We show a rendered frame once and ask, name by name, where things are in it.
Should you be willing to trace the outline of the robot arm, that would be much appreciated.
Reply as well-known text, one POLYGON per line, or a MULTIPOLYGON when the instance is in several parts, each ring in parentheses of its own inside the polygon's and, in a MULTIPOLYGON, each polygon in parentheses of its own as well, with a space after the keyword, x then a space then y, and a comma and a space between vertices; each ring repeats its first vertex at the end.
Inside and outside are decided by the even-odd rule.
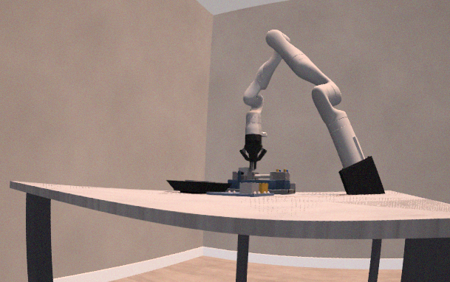
POLYGON ((245 135, 267 136, 261 127, 264 99, 259 92, 267 88, 276 67, 283 59, 297 76, 316 85, 312 90, 313 102, 328 128, 343 168, 365 159, 346 113, 333 108, 341 102, 339 88, 304 53, 290 44, 290 39, 282 32, 269 31, 266 42, 274 49, 274 53, 259 68, 243 96, 244 103, 252 106, 246 114, 245 135))

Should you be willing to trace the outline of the orange rectangular block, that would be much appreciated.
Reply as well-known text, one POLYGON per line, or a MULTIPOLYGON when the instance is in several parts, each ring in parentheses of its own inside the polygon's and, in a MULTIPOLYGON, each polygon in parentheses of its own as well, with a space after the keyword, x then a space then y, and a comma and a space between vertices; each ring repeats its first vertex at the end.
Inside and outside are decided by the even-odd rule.
POLYGON ((260 193, 264 193, 264 191, 268 192, 268 183, 259 183, 259 191, 260 193))

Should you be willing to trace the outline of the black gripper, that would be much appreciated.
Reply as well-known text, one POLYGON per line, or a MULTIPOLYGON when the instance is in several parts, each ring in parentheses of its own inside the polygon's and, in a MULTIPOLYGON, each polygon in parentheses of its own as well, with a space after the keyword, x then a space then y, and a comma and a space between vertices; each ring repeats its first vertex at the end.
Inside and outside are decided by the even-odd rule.
POLYGON ((245 146, 239 151, 245 160, 250 162, 250 170, 254 171, 256 169, 256 162, 260 161, 261 158, 266 154, 267 150, 262 147, 262 135, 260 134, 246 134, 245 135, 245 146), (261 149, 261 150, 260 150, 261 149), (246 154, 246 151, 248 156, 246 154), (258 156, 258 153, 261 154, 258 156))

